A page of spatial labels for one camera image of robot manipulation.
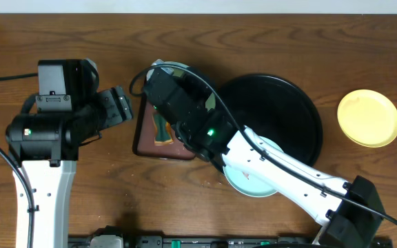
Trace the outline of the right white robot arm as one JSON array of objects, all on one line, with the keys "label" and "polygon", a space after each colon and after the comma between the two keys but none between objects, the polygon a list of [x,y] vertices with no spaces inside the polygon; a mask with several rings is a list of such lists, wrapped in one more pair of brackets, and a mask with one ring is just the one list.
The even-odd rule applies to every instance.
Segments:
[{"label": "right white robot arm", "polygon": [[318,247],[369,247],[384,209],[369,180],[322,173],[240,126],[210,82],[191,67],[162,63],[144,71],[142,92],[185,148],[204,161],[216,157],[296,203],[321,229]]}]

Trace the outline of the green yellow sponge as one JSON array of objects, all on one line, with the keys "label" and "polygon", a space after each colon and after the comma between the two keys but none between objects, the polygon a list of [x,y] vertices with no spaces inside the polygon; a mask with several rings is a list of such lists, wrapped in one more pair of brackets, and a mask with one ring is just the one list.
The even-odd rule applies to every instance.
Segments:
[{"label": "green yellow sponge", "polygon": [[170,124],[158,113],[153,114],[154,144],[168,145],[173,143]]}]

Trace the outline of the yellow plate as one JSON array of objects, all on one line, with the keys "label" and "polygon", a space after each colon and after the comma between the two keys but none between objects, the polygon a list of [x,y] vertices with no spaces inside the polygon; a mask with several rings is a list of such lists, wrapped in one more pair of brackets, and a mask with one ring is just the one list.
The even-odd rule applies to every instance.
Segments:
[{"label": "yellow plate", "polygon": [[397,137],[397,108],[383,94],[354,90],[338,104],[338,124],[351,141],[365,147],[384,147]]}]

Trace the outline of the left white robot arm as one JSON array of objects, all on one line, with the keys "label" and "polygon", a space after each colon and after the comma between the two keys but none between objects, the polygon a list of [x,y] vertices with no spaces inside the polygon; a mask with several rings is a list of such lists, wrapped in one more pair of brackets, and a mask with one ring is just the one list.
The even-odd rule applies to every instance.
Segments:
[{"label": "left white robot arm", "polygon": [[120,86],[102,92],[36,97],[36,114],[17,115],[6,130],[16,179],[17,247],[65,247],[70,193],[79,148],[101,138],[101,131],[132,119]]}]

